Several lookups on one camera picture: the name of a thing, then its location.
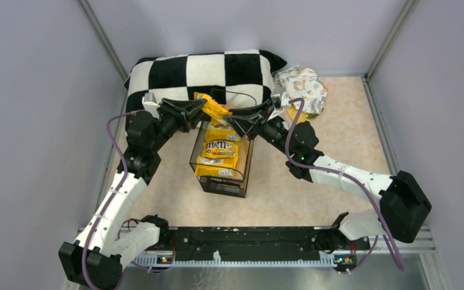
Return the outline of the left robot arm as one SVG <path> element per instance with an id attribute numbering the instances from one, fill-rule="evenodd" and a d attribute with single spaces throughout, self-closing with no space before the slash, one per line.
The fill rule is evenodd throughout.
<path id="1" fill-rule="evenodd" d="M 93 217 L 73 242 L 59 248 L 59 259 L 67 279 L 91 289 L 115 289 L 124 269 L 141 252 L 160 241 L 163 219 L 141 221 L 135 229 L 120 236 L 122 224 L 139 195 L 151 182 L 161 162 L 160 148 L 177 131 L 189 132 L 201 120 L 205 99 L 177 101 L 164 99 L 157 116 L 146 109 L 123 113 L 128 147 L 120 156 L 111 188 Z"/>

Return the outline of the yellow candy bag back side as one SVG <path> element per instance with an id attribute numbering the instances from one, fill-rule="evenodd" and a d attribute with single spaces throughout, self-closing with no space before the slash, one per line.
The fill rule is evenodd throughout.
<path id="1" fill-rule="evenodd" d="M 241 137 L 230 126 L 209 125 L 205 132 L 205 141 L 240 141 Z"/>

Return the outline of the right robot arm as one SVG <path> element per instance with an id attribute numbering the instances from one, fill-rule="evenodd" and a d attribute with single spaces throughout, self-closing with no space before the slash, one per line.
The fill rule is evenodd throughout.
<path id="1" fill-rule="evenodd" d="M 359 169 L 317 150 L 319 142 L 308 121 L 274 116 L 271 101 L 245 109 L 231 109 L 224 120 L 241 136 L 261 137 L 284 153 L 286 166 L 297 179 L 324 184 L 369 202 L 372 209 L 345 213 L 337 219 L 338 231 L 349 240 L 366 236 L 386 236 L 388 240 L 413 243 L 432 206 L 414 176 L 405 171 L 395 175 Z"/>

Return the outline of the yellow peanut M&M bag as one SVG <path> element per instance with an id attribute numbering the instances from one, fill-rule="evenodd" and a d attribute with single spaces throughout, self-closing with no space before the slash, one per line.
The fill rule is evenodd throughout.
<path id="1" fill-rule="evenodd" d="M 215 140 L 206 141 L 202 157 L 211 159 L 236 158 L 239 156 L 241 144 L 238 141 Z"/>

